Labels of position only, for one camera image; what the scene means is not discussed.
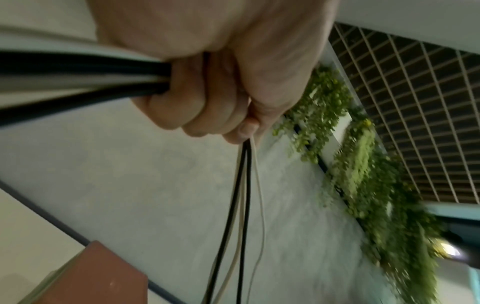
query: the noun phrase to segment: skin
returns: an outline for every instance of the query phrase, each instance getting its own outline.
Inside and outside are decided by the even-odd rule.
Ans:
[[[340,0],[88,0],[100,42],[172,63],[137,98],[163,129],[258,140],[301,97]]]

